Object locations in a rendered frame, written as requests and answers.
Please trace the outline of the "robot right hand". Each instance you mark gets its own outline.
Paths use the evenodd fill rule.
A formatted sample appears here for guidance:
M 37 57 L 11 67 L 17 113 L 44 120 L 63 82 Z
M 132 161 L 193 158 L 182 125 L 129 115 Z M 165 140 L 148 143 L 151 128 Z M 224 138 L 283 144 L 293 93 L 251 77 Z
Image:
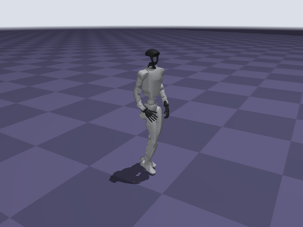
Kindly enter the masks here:
M 144 107 L 145 107 L 146 109 L 144 109 L 144 111 L 142 111 L 142 110 L 141 110 L 141 111 L 142 111 L 143 113 L 145 113 L 146 117 L 147 117 L 151 122 L 157 120 L 157 119 L 155 118 L 155 117 L 157 117 L 157 116 L 156 116 L 155 114 L 152 113 L 152 112 L 154 112 L 154 113 L 157 113 L 157 112 L 156 112 L 156 111 L 152 111 L 152 110 L 148 110 L 148 108 L 147 108 L 146 106 L 144 106 Z M 155 117 L 154 117 L 153 115 L 154 115 Z M 154 120 L 151 116 L 152 116 L 155 120 Z M 153 121 L 152 121 L 149 117 L 150 117 Z M 158 118 L 158 117 L 157 117 L 157 118 Z

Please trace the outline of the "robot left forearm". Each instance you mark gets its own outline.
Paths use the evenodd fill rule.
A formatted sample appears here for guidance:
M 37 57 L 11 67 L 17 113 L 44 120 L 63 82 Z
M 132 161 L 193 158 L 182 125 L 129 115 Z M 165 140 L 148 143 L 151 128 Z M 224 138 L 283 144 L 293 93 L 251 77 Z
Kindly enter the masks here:
M 160 97 L 161 97 L 161 99 L 162 99 L 162 101 L 164 102 L 164 101 L 167 101 L 167 97 L 166 97 L 166 95 L 165 95 L 165 91 L 164 91 L 164 88 L 162 89 L 162 90 L 160 90 Z M 163 103 L 164 104 L 164 103 Z M 169 104 L 169 102 L 167 101 L 167 104 Z

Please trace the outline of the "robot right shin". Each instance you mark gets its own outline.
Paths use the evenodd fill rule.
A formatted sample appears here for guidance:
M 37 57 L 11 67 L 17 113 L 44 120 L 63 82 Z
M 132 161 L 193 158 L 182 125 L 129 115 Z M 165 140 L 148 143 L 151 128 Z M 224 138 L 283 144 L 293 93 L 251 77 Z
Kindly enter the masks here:
M 148 140 L 148 144 L 146 146 L 146 159 L 145 159 L 145 164 L 148 166 L 149 162 L 151 161 L 156 148 L 157 148 L 158 143 L 154 146 L 154 143 L 151 139 Z

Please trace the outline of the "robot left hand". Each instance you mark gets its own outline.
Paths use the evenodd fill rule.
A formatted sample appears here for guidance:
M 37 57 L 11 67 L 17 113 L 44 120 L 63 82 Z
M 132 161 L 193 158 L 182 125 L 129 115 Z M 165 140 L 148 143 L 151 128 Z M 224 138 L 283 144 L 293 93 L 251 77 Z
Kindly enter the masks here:
M 166 116 L 164 117 L 164 119 L 168 118 L 169 117 L 169 104 L 167 104 L 167 101 L 164 101 L 164 107 L 165 107 L 165 112 L 164 114 L 166 113 Z

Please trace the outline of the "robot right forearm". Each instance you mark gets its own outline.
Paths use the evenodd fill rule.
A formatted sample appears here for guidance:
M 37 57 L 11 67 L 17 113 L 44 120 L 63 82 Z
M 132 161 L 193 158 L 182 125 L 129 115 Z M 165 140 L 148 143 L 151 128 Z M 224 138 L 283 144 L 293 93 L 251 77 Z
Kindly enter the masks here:
M 136 100 L 137 107 L 139 107 L 142 111 L 144 111 L 144 109 L 146 109 L 146 108 L 142 104 L 141 95 L 137 94 L 137 89 L 134 89 L 134 98 Z

